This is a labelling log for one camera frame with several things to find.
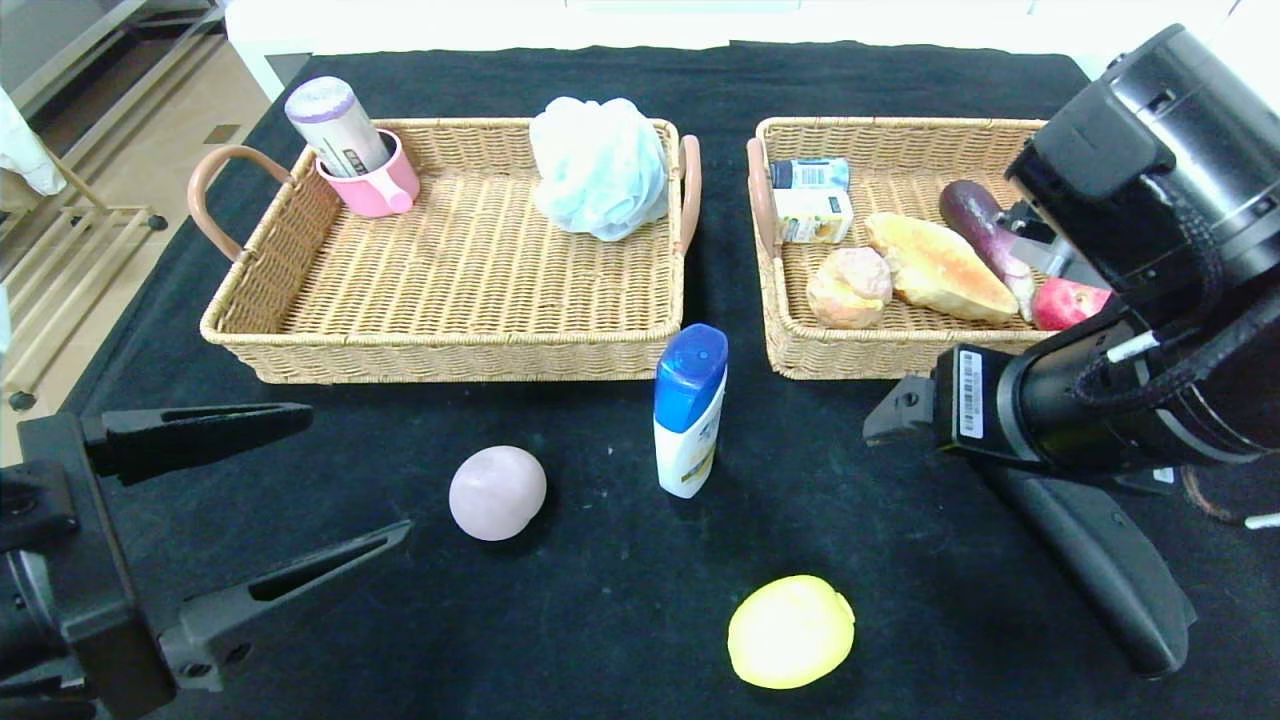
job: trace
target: pink cup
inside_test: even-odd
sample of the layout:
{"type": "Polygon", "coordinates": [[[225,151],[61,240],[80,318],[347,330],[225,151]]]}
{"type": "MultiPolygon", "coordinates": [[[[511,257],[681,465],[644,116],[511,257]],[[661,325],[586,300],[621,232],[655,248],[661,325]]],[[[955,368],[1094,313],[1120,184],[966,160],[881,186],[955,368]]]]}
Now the pink cup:
{"type": "Polygon", "coordinates": [[[392,159],[376,170],[370,170],[353,178],[339,178],[324,169],[324,163],[316,158],[316,172],[351,208],[352,213],[366,218],[381,218],[407,213],[417,199],[417,173],[408,163],[404,146],[396,133],[379,129],[384,138],[396,145],[392,159]]]}

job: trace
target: table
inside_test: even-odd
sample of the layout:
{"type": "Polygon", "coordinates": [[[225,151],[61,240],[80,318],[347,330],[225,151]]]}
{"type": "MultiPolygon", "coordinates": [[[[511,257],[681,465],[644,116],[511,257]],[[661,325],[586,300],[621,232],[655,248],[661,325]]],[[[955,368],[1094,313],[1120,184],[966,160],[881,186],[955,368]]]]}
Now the table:
{"type": "MultiPolygon", "coordinates": [[[[771,115],[1047,118],[1084,83],[1061,56],[931,46],[735,44],[315,58],[374,117],[532,115],[561,94],[631,97],[703,141],[686,320],[731,342],[721,452],[692,501],[655,482],[652,386],[271,387],[196,324],[227,270],[188,222],[68,409],[301,401],[301,436],[122,489],[108,501],[156,626],[182,597],[402,518],[408,548],[296,644],[223,694],[157,717],[1261,717],[1280,706],[1280,550],[1178,497],[1125,498],[1196,603],[1184,670],[1133,678],[1044,550],[963,461],[920,439],[868,448],[886,382],[769,372],[744,142],[771,115]],[[463,536],[453,469],[511,443],[550,478],[517,539],[463,536]],[[737,680],[724,630],[768,580],[813,573],[858,614],[852,656],[806,688],[737,680]]],[[[291,163],[279,101],[248,143],[291,163]]],[[[274,192],[232,165],[209,206],[244,238],[274,192]]],[[[1275,462],[1213,470],[1263,510],[1275,462]]]]}

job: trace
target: tile floor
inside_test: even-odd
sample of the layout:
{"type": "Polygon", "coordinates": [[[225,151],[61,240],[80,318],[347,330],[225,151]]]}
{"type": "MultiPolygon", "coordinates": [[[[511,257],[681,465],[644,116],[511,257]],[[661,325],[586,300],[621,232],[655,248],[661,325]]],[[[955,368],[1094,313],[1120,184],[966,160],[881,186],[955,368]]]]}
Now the tile floor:
{"type": "MultiPolygon", "coordinates": [[[[0,404],[0,462],[18,461],[17,423],[58,411],[72,386],[106,338],[120,313],[187,218],[187,178],[210,150],[206,140],[219,126],[224,142],[239,142],[268,108],[266,96],[250,77],[225,36],[211,36],[182,83],[165,97],[157,111],[120,143],[109,158],[86,158],[87,179],[109,202],[146,204],[169,220],[169,228],[151,233],[97,300],[36,387],[36,406],[22,413],[0,404]]],[[[154,47],[131,53],[122,63],[146,61],[154,47]]],[[[104,87],[110,86],[104,79],[104,87]]],[[[93,90],[77,100],[65,115],[96,113],[93,90]]],[[[55,122],[45,133],[46,143],[61,145],[67,131],[55,122]]],[[[14,234],[23,232],[18,225],[14,234]]]]}

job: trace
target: brown basket handle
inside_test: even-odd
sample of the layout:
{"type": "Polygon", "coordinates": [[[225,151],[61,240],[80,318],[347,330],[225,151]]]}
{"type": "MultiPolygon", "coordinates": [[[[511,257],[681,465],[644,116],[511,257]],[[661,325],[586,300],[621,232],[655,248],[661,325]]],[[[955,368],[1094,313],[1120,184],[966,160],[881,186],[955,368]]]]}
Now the brown basket handle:
{"type": "Polygon", "coordinates": [[[751,200],[751,217],[760,234],[760,247],[769,260],[778,256],[778,211],[773,206],[773,184],[764,172],[764,143],[753,137],[746,141],[746,192],[751,200]]]}
{"type": "Polygon", "coordinates": [[[205,159],[196,164],[196,169],[191,172],[191,181],[187,182],[187,210],[191,213],[191,219],[196,220],[196,225],[205,231],[205,236],[223,251],[223,255],[234,263],[243,249],[223,232],[223,228],[218,227],[218,222],[209,214],[209,208],[205,205],[205,191],[209,190],[209,183],[212,182],[218,170],[221,170],[223,165],[232,158],[248,158],[253,160],[264,170],[271,173],[271,177],[284,184],[292,184],[293,176],[266,155],[243,145],[219,147],[205,155],[205,159]]]}
{"type": "Polygon", "coordinates": [[[689,245],[694,242],[698,215],[703,210],[701,143],[695,136],[686,135],[680,141],[680,154],[682,155],[680,167],[685,173],[685,202],[680,214],[680,245],[676,246],[676,252],[685,255],[689,252],[689,245]]]}

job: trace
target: floor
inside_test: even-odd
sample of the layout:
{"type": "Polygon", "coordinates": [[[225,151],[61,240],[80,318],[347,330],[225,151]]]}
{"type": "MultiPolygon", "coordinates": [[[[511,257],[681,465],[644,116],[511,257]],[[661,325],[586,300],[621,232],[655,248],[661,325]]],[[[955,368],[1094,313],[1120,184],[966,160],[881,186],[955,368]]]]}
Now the floor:
{"type": "MultiPolygon", "coordinates": [[[[159,110],[128,137],[105,138],[100,145],[118,146],[109,155],[91,154],[74,168],[109,202],[150,205],[169,220],[169,227],[147,236],[77,327],[37,384],[35,407],[17,413],[8,404],[0,404],[0,462],[4,465],[20,459],[17,423],[58,411],[174,232],[186,220],[187,178],[192,168],[218,141],[241,142],[269,105],[225,36],[210,36],[204,44],[207,47],[192,54],[191,67],[178,70],[186,77],[159,110]]],[[[120,59],[118,72],[109,72],[95,81],[83,96],[77,97],[41,132],[46,145],[69,147],[83,129],[84,119],[101,113],[104,96],[118,94],[122,78],[128,82],[128,78],[137,77],[138,67],[155,58],[156,47],[143,44],[120,59]]],[[[13,242],[20,246],[23,232],[28,228],[15,227],[5,240],[6,245],[13,242]]]]}

